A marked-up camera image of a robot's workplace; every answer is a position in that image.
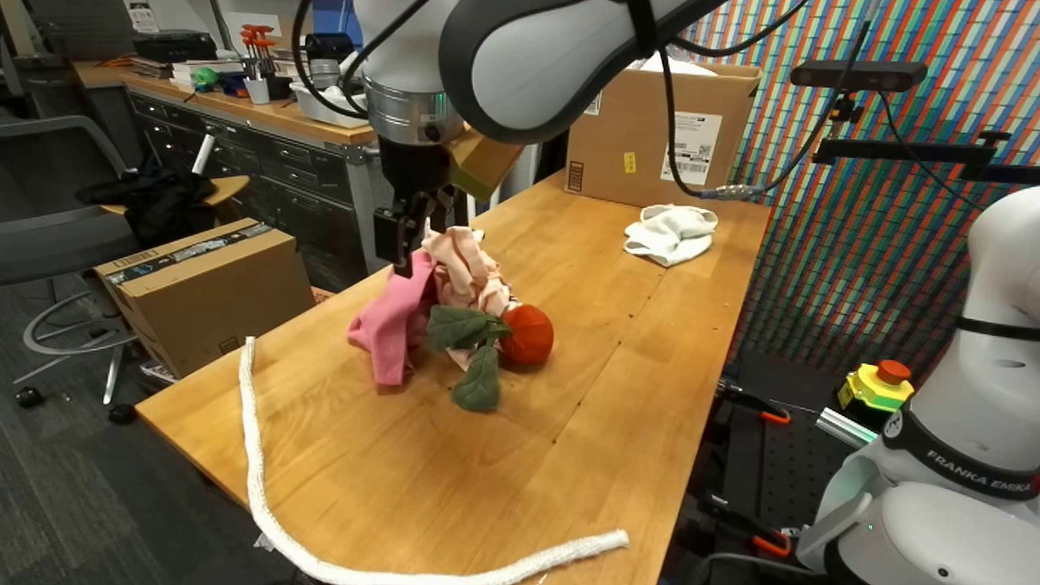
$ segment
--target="black chair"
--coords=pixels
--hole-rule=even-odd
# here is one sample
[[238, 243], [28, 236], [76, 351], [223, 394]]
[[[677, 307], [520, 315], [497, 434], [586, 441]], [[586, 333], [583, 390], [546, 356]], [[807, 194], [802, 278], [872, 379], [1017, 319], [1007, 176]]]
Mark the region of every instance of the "black chair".
[[[0, 119], [0, 285], [51, 283], [138, 250], [121, 213], [76, 199], [121, 171], [116, 150], [89, 116]], [[41, 402], [41, 394], [27, 387], [38, 373], [67, 356], [108, 351], [104, 406], [114, 418], [132, 411], [114, 406], [116, 373], [132, 333], [121, 325], [101, 283], [37, 315], [22, 327], [22, 344], [50, 359], [14, 379], [19, 406]]]

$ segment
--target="cabinet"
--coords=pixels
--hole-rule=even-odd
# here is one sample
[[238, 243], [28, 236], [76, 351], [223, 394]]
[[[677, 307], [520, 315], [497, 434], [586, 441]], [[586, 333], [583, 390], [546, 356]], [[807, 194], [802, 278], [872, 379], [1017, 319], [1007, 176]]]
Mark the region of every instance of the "cabinet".
[[[227, 203], [231, 213], [290, 230], [315, 285], [345, 289], [366, 277], [373, 263], [370, 210], [391, 199], [391, 185], [370, 182], [373, 157], [275, 137], [191, 104], [143, 95], [130, 95], [130, 110], [164, 170], [189, 170], [202, 137], [212, 132], [215, 150], [204, 176], [250, 176], [250, 185]], [[361, 203], [350, 192], [361, 182], [350, 171], [361, 171], [366, 185]]]

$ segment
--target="white rope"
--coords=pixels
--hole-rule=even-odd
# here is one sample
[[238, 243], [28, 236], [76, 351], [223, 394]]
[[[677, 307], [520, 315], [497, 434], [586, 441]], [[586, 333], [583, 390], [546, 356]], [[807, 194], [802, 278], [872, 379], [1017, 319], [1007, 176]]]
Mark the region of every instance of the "white rope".
[[533, 576], [544, 576], [550, 567], [605, 556], [611, 549], [627, 546], [627, 532], [602, 532], [602, 535], [586, 535], [586, 539], [570, 539], [561, 546], [544, 549], [535, 556], [527, 556], [515, 565], [494, 567], [494, 573], [479, 573], [479, 576], [399, 576], [399, 573], [358, 573], [349, 565], [331, 565], [309, 553], [302, 543], [296, 543], [282, 523], [270, 512], [266, 494], [262, 494], [262, 437], [261, 437], [261, 423], [258, 423], [258, 394], [253, 394], [253, 355], [258, 355], [258, 338], [246, 338], [241, 359], [238, 359], [238, 394], [241, 394], [241, 434], [246, 449], [246, 499], [253, 523], [261, 532], [272, 543], [275, 553], [282, 553], [296, 567], [318, 580], [336, 580], [336, 585], [515, 585], [527, 580]]

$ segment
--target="gray floor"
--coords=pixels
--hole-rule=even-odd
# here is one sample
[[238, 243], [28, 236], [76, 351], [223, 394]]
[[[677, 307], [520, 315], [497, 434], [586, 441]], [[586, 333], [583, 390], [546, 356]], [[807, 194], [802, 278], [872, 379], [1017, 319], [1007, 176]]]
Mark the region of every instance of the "gray floor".
[[[19, 327], [50, 305], [41, 283], [0, 285], [0, 379], [37, 365]], [[258, 553], [258, 530], [143, 423], [111, 426], [104, 359], [76, 359], [38, 387], [50, 402], [0, 397], [0, 585], [50, 580], [302, 580]], [[126, 376], [124, 397], [147, 379]]]

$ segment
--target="orange ball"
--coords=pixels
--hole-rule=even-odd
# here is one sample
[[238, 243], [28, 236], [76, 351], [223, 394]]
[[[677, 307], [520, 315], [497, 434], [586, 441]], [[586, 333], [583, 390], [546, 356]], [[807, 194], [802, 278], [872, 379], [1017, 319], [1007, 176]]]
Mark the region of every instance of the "orange ball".
[[552, 355], [552, 321], [544, 307], [535, 305], [515, 305], [501, 319], [509, 333], [501, 338], [501, 359], [505, 367], [515, 369], [533, 369], [544, 367]]

